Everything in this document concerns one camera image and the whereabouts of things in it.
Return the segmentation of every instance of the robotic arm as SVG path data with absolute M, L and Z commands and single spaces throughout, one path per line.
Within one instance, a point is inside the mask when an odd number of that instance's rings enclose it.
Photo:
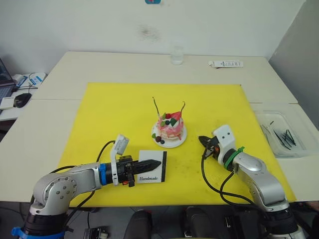
M 200 136 L 200 142 L 207 149 L 206 157 L 213 155 L 228 171 L 234 171 L 248 186 L 254 203 L 264 212 L 263 224 L 272 239 L 304 239 L 302 229 L 297 225 L 284 189 L 269 173 L 266 164 L 259 158 L 236 150 L 235 137 L 228 125 L 213 133 L 213 138 Z
M 71 168 L 63 173 L 42 177 L 33 190 L 34 202 L 23 228 L 14 228 L 12 234 L 21 239 L 63 238 L 70 202 L 77 195 L 101 189 L 102 186 L 122 183 L 133 187 L 134 175 L 157 168 L 161 162 L 153 159 L 133 161 L 130 156 L 120 157 L 129 140 L 117 137 L 111 150 L 111 163 L 90 163 Z

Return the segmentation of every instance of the computer mouse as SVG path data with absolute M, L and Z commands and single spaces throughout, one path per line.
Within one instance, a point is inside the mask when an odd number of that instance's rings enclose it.
M 30 93 L 23 93 L 21 95 L 18 95 L 14 98 L 14 106 L 17 108 L 21 108 L 23 106 L 25 106 L 26 103 L 28 103 L 28 101 L 31 98 L 31 94 Z

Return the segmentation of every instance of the yellow mat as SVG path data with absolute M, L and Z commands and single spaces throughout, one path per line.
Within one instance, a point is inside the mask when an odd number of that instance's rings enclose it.
M 182 101 L 186 102 L 183 119 L 187 139 L 181 146 L 163 149 L 153 142 L 151 128 L 158 117 L 152 96 L 161 114 L 180 111 Z M 167 150 L 165 182 L 136 184 L 133 188 L 110 184 L 96 191 L 85 206 L 224 204 L 202 179 L 200 160 L 204 147 L 198 140 L 199 135 L 211 136 L 223 124 L 231 126 L 236 146 L 244 146 L 244 152 L 261 158 L 284 186 L 288 200 L 294 201 L 240 85 L 89 83 L 59 167 L 95 162 L 103 145 L 121 133 L 130 139 L 124 155 L 131 155 L 133 160 L 138 160 L 139 150 Z M 102 163 L 110 162 L 110 149 L 109 146 L 102 154 Z M 205 172 L 217 188 L 229 175 L 212 157 L 205 162 Z M 229 180 L 225 190 L 251 198 L 237 175 Z M 77 205 L 87 195 L 79 195 L 71 205 Z

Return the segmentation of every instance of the wall stain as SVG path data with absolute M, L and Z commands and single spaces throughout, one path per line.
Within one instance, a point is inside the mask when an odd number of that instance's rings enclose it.
M 140 36 L 141 41 L 148 41 L 150 43 L 160 41 L 159 31 L 156 28 L 151 27 L 149 25 L 140 25 L 138 34 Z

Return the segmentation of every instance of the laptop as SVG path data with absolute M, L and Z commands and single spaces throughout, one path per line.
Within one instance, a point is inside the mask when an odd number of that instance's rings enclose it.
M 11 96 L 14 87 L 15 83 L 0 59 L 0 104 L 3 97 Z

